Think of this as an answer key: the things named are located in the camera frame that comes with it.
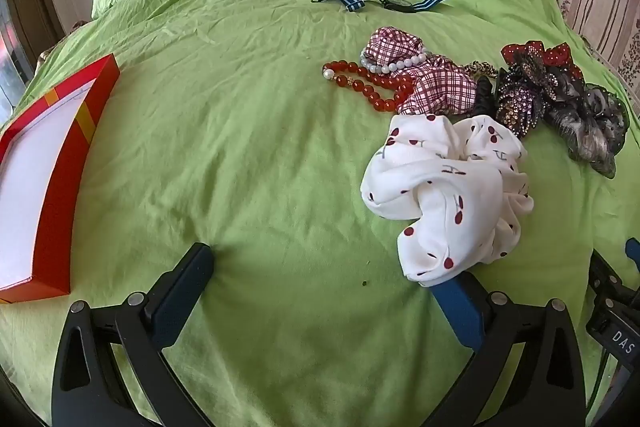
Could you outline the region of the dark floral scrunchie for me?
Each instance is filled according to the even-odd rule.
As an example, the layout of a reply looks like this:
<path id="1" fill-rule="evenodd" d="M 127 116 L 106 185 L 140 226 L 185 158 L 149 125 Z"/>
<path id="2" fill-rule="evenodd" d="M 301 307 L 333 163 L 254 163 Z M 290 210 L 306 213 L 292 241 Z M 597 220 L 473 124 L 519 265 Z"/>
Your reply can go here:
<path id="1" fill-rule="evenodd" d="M 558 132 L 570 158 L 605 178 L 614 178 L 615 156 L 629 129 L 627 109 L 617 95 L 586 83 L 580 90 L 570 89 L 565 101 L 550 103 L 544 120 Z"/>

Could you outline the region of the white cherry scrunchie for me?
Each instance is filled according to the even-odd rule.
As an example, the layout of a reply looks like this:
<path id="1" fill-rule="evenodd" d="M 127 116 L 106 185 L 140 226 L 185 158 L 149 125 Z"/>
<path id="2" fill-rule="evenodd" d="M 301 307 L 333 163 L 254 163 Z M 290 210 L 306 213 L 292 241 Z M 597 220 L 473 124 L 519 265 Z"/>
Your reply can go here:
<path id="1" fill-rule="evenodd" d="M 534 209 L 518 169 L 525 157 L 516 135 L 486 115 L 392 118 L 360 194 L 378 217 L 406 222 L 397 252 L 407 280 L 433 287 L 513 251 L 518 219 Z"/>

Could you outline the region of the rhinestone hair claw clip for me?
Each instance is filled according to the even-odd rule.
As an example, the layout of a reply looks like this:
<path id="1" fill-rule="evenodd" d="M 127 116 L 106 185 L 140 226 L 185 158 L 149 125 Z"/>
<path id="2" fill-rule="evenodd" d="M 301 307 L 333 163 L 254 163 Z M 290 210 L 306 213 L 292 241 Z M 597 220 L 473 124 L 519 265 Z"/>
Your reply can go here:
<path id="1" fill-rule="evenodd" d="M 558 78 L 540 56 L 516 51 L 509 67 L 499 70 L 495 120 L 523 139 L 558 99 L 558 88 Z"/>

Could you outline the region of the red polka dot scrunchie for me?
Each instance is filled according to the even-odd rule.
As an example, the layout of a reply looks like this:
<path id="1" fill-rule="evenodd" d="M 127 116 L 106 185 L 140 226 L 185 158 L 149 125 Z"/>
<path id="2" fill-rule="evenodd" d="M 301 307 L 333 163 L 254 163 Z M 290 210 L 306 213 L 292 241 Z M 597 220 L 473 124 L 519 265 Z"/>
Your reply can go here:
<path id="1" fill-rule="evenodd" d="M 533 57 L 540 58 L 544 66 L 559 67 L 559 69 L 568 72 L 575 79 L 584 79 L 582 71 L 573 61 L 572 51 L 566 42 L 553 48 L 546 48 L 539 40 L 529 40 L 524 44 L 508 44 L 501 50 L 503 60 L 509 66 L 515 63 L 515 57 L 518 53 L 527 53 Z"/>

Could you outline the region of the red plaid scrunchie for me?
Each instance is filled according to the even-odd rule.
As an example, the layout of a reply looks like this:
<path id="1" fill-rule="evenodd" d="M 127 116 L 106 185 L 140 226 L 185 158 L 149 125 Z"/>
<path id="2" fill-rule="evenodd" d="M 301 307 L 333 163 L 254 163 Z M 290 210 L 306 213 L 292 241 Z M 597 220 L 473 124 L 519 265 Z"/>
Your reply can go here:
<path id="1" fill-rule="evenodd" d="M 459 116 L 471 113 L 476 81 L 450 58 L 430 52 L 421 38 L 393 26 L 378 28 L 360 53 L 368 69 L 408 83 L 398 114 Z"/>

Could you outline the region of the red tray box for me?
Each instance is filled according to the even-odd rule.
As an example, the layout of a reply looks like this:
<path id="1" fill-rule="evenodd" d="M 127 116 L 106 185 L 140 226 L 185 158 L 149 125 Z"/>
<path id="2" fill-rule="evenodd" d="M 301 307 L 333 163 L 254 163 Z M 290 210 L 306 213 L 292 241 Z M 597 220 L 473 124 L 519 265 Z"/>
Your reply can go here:
<path id="1" fill-rule="evenodd" d="M 1 302 L 70 293 L 79 185 L 119 77 L 110 54 L 46 92 L 1 137 Z"/>

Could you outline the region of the green bed sheet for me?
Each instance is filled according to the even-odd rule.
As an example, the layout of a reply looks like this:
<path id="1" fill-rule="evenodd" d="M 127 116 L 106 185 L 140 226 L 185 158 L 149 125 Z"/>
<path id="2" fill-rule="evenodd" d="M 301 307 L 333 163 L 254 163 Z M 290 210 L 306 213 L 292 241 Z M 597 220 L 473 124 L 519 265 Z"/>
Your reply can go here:
<path id="1" fill-rule="evenodd" d="M 219 426 L 416 426 L 468 361 L 432 294 L 401 272 L 401 224 L 359 194 L 390 118 L 321 76 L 381 26 L 460 64 L 566 42 L 588 81 L 623 92 L 555 0 L 446 0 L 413 14 L 94 0 L 23 98 L 116 58 L 77 199 L 72 298 L 116 305 L 192 244 L 212 246 L 214 278 L 166 355 Z"/>

